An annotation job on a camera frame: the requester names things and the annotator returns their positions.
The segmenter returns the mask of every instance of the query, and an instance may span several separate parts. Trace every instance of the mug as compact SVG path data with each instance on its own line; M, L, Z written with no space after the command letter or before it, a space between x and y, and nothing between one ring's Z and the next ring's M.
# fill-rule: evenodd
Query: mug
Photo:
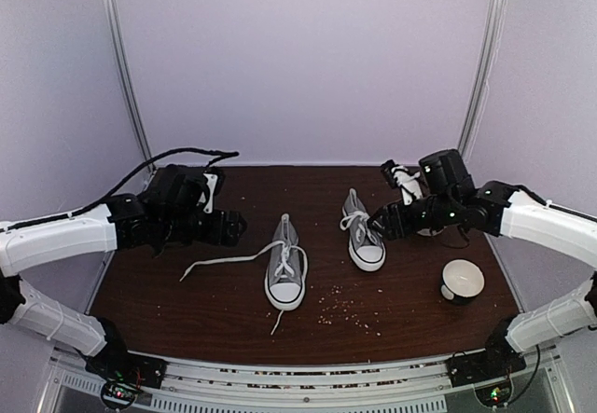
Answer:
M475 299L485 287L480 268L470 261L454 259L441 272L440 292L453 304L463 306Z

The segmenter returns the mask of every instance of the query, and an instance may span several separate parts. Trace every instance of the shoe sole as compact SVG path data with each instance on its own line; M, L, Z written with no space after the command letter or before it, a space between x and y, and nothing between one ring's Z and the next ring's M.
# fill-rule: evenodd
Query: shoe sole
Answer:
M278 301L270 293L270 287L268 285L268 273L267 272L265 274L265 280L263 281L263 288L265 289L265 295L266 295L266 297L268 298L268 300L270 301L270 303L277 310L286 310L286 311L294 310L298 306L300 306L300 303L302 302L302 298L305 297L305 284L302 284L302 286L300 287L300 292L298 292L298 296L297 296L297 298L294 301L292 301L290 303L282 303L282 302Z
M344 210L344 208L342 208L342 215L344 217L346 217L346 211ZM351 234L351 232L349 230L348 231L348 235L349 235L349 238L348 238L348 254L351 257L351 259L353 260L353 262L356 264L356 266L359 267L363 271L377 271L380 268L382 268L382 265L385 262L385 247L383 248L382 259L380 259L378 262L370 263L368 261L363 260L356 253L356 251L354 250L354 246L353 246L353 239L350 237L350 234Z

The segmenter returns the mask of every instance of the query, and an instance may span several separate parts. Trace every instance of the vertical metal post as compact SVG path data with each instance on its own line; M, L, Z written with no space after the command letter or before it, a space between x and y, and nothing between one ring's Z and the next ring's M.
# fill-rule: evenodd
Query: vertical metal post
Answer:
M465 160L467 160L470 155L477 128L479 126L480 111L487 91L487 79L489 77L490 68L493 58L495 57L496 44L500 34L505 2L506 0L490 0L477 76L468 104L465 125L463 126L460 140L458 142L458 150Z
M104 5L112 34L112 43L114 46L114 52L116 54L118 74L120 76L120 85L122 86L122 91L124 93L124 99L127 104L127 110L129 112L129 118L131 119L134 136L139 148L141 149L144 159L149 159L152 157L151 150L149 149L149 142L147 140L141 116L139 115L139 107L137 105L132 88L131 72L129 70L129 65L127 63L127 58L124 51L124 43L122 41L122 33L120 31L116 0L104 0ZM149 170L154 171L155 166L150 165Z

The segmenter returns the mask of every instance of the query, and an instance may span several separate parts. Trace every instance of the sneaker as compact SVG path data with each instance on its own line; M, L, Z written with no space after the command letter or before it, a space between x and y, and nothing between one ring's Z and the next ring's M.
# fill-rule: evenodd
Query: sneaker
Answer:
M307 255L299 247L299 235L284 214L273 234L272 243L281 246L271 249L270 264L265 275L265 293L278 310L294 310L305 297Z
M367 221L369 214L365 205L351 189L342 207L344 217L340 221L340 229L350 232L348 253L353 262L364 271L380 269L385 261L385 247L382 236L369 229Z

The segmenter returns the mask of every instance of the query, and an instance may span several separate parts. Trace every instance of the wood surface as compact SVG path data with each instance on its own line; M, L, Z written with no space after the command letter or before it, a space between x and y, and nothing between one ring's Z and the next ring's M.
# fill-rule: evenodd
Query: wood surface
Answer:
M448 230L440 238L386 242L382 269L366 273L348 256L341 206L354 187L373 213L399 198L377 168L227 168L216 207L240 211L249 228L236 248L196 243L152 258L149 248L118 252L91 313L114 321L129 347L171 357L236 364L324 365L383 362L482 348L497 322L518 312L505 277L481 234L463 250ZM270 243L289 213L309 256L307 293L277 310L263 281L270 255L254 262L196 268L196 260L252 255ZM439 293L442 267L469 259L486 286L468 306Z

